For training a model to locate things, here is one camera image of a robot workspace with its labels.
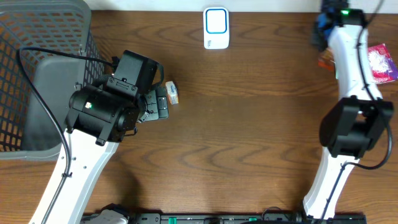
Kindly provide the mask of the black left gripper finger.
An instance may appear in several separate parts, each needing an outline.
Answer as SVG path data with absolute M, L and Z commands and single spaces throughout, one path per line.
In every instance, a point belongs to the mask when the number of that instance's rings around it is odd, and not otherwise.
M 169 117 L 167 91 L 164 87 L 156 89 L 157 108 L 159 119 L 167 119 Z
M 146 121 L 155 121 L 159 119 L 159 109 L 157 106 L 157 96 L 155 90 L 150 91 L 146 95 L 140 96 L 139 109 L 139 123 L 144 123 Z

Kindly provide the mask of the small orange white candy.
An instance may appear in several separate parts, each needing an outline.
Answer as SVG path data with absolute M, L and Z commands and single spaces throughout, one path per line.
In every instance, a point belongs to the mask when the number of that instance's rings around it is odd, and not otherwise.
M 173 81 L 168 81 L 165 83 L 167 90 L 167 97 L 172 105 L 179 104 L 179 97 L 177 87 Z

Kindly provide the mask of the orange Top chocolate bar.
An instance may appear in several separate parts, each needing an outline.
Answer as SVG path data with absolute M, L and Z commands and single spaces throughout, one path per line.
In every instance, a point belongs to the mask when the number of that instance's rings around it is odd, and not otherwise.
M 335 71 L 335 61 L 332 51 L 327 48 L 318 54 L 318 66 L 329 71 Z

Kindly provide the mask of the red purple snack bag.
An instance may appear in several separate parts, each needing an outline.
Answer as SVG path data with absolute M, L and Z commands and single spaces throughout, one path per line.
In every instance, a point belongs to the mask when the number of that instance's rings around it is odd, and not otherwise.
M 397 67 L 385 44 L 369 47 L 368 59 L 377 84 L 397 80 Z

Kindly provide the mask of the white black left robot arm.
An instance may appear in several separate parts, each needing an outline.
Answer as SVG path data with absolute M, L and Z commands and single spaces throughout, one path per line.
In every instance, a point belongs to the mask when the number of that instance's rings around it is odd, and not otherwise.
M 166 90 L 154 82 L 164 67 L 125 50 L 104 75 L 69 100 L 62 147 L 31 223 L 79 223 L 95 184 L 128 131 L 169 116 Z

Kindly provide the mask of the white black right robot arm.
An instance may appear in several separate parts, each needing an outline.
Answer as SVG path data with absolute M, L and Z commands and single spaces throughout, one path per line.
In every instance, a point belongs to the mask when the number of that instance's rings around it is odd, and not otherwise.
M 339 100 L 320 124 L 322 158 L 302 202 L 307 223 L 335 221 L 337 201 L 353 168 L 379 169 L 392 153 L 394 106 L 382 97 L 368 59 L 368 25 L 375 16 L 367 18 L 348 1 L 324 0 L 314 24 L 319 49 L 333 56 Z

